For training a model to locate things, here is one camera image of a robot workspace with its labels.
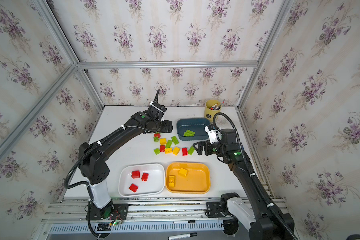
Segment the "yellow curved lego brick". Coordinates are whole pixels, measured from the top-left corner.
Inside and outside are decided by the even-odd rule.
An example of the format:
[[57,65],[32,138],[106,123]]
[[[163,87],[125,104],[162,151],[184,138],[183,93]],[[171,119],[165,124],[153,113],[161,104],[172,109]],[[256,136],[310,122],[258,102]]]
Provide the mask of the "yellow curved lego brick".
[[169,188],[174,188],[175,187],[175,176],[169,176],[168,187]]

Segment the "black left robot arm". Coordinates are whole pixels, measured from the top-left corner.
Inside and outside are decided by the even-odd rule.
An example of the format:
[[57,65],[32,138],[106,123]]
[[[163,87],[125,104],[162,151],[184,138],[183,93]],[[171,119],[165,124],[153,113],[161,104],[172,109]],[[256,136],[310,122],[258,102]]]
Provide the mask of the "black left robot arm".
[[173,122],[164,120],[167,108],[159,104],[160,91],[147,110],[136,112],[118,129],[92,144],[83,143],[79,158],[69,170],[64,188],[72,189],[84,185],[90,196],[90,204],[103,211],[111,207],[107,177],[110,169],[107,160],[124,144],[141,134],[171,133]]

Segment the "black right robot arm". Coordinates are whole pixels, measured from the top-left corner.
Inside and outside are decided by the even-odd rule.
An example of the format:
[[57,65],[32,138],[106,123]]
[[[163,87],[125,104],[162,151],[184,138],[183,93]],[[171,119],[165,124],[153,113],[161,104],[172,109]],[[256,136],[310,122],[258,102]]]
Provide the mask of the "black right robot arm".
[[[230,129],[221,129],[216,118],[222,116]],[[205,128],[209,139],[193,144],[198,155],[216,155],[239,180],[251,204],[247,207],[236,193],[224,194],[220,198],[221,213],[240,222],[249,232],[251,240],[296,240],[295,222],[290,214],[284,214],[265,190],[256,174],[248,154],[245,152],[239,132],[224,113],[217,113],[212,124]]]

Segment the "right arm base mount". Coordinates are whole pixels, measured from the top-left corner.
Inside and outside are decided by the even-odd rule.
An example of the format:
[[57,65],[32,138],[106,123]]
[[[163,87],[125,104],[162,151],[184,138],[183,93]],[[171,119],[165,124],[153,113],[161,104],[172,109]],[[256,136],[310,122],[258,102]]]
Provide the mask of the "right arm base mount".
[[221,195],[218,202],[207,202],[207,211],[205,215],[208,218],[230,218],[223,221],[223,232],[228,236],[233,236],[239,231],[239,221],[228,210],[228,200],[231,198],[239,198],[237,193],[227,193]]

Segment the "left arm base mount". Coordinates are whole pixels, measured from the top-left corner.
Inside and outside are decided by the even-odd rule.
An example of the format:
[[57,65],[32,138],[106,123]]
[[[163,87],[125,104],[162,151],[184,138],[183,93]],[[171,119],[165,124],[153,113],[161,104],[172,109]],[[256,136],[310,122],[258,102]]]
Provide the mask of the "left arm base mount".
[[[120,225],[127,218],[128,204],[108,203],[103,209],[99,209],[92,201],[88,201],[86,221],[90,232],[96,237],[105,237],[104,231],[110,231],[111,227]],[[105,224],[92,225],[93,221],[107,221]]]

